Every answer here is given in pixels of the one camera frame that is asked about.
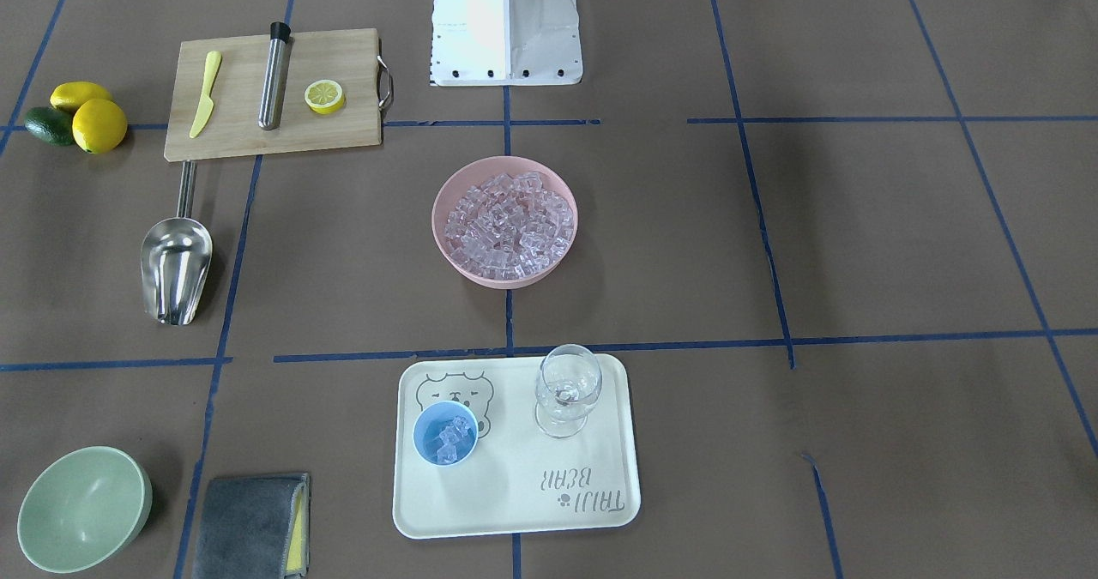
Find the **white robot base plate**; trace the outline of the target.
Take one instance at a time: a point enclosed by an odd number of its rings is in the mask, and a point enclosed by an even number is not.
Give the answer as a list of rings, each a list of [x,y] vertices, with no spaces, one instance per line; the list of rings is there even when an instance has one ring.
[[[583,75],[576,0],[432,0],[434,86],[569,86]]]

